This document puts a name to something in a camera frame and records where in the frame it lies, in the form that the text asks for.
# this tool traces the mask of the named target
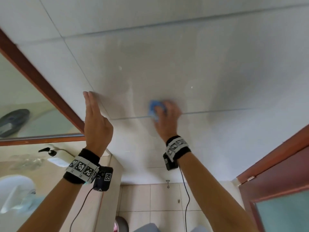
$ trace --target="blue cleaning cloth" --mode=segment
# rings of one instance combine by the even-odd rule
[[[155,112],[155,107],[160,106],[166,112],[166,107],[164,104],[158,100],[151,100],[149,103],[149,111],[148,115],[151,116],[156,122],[159,120],[159,117],[157,116],[157,113]]]

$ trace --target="black cable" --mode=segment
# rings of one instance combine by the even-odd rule
[[[188,195],[188,197],[189,197],[189,201],[188,201],[188,204],[187,204],[187,206],[186,206],[186,211],[185,211],[185,213],[184,213],[184,221],[185,221],[185,223],[186,223],[186,232],[187,232],[187,208],[188,208],[188,205],[189,205],[189,203],[190,203],[190,196],[189,196],[189,193],[188,193],[188,191],[187,191],[186,184],[184,183],[184,179],[183,179],[183,175],[182,175],[182,171],[181,171],[180,167],[179,167],[179,170],[180,170],[180,173],[181,173],[181,176],[182,176],[182,181],[183,181],[183,184],[184,184],[184,188],[186,189],[187,195]]]
[[[72,229],[73,222],[75,221],[75,219],[76,219],[77,216],[79,215],[80,211],[82,210],[82,208],[83,208],[83,206],[84,206],[84,204],[85,204],[85,202],[86,202],[86,199],[87,199],[89,193],[90,193],[92,190],[93,190],[93,188],[92,188],[92,189],[88,192],[88,194],[86,195],[86,198],[85,198],[85,200],[84,200],[84,202],[83,202],[82,207],[80,208],[80,210],[79,210],[79,212],[77,213],[76,217],[73,219],[73,221],[72,221],[72,223],[71,223],[71,226],[70,226],[70,232],[71,232],[71,229]]]

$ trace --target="hand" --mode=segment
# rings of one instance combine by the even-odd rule
[[[98,103],[92,92],[83,92],[86,102],[85,137],[86,149],[101,157],[111,142],[113,125],[101,115]]]
[[[181,110],[171,101],[163,101],[162,103],[166,107],[166,113],[160,106],[154,108],[159,117],[158,122],[154,122],[154,126],[157,133],[166,143],[169,138],[177,136],[177,121],[181,115]]]

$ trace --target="white bottle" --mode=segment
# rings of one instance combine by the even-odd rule
[[[59,167],[68,167],[70,163],[74,160],[74,156],[70,155],[65,150],[56,150],[49,147],[40,150],[39,152],[47,151],[51,158],[47,160]]]

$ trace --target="red-brown door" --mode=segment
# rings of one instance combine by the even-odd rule
[[[239,186],[260,232],[309,231],[309,147]]]

